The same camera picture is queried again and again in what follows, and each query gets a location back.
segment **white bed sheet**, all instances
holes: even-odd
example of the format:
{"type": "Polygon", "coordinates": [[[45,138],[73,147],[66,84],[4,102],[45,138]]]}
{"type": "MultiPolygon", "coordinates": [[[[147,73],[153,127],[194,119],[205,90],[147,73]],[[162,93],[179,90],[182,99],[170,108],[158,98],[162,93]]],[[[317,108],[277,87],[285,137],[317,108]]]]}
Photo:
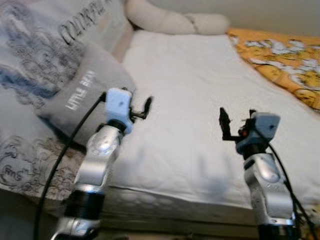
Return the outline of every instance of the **white bed sheet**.
{"type": "Polygon", "coordinates": [[[319,203],[320,116],[244,63],[227,36],[138,31],[123,64],[137,85],[134,106],[154,102],[124,138],[113,186],[251,208],[244,160],[222,141],[218,118],[225,107],[236,133],[256,109],[281,116],[272,144],[297,197],[319,203]]]}

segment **plush toy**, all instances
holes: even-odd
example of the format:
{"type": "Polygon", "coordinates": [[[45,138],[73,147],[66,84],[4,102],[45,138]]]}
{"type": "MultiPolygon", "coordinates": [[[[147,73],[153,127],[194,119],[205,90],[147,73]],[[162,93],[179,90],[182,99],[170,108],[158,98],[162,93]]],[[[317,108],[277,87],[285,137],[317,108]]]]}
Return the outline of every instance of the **plush toy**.
{"type": "Polygon", "coordinates": [[[144,30],[172,35],[222,35],[230,25],[221,14],[182,14],[156,7],[147,0],[128,0],[126,14],[144,30]]]}

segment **yellow cartoon print fabric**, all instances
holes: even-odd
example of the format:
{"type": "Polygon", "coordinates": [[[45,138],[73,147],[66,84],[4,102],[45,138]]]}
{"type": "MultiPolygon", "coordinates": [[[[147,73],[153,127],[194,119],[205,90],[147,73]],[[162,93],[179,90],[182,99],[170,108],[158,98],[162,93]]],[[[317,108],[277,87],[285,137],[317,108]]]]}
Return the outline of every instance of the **yellow cartoon print fabric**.
{"type": "Polygon", "coordinates": [[[259,73],[320,113],[320,37],[235,28],[228,35],[259,73]]]}

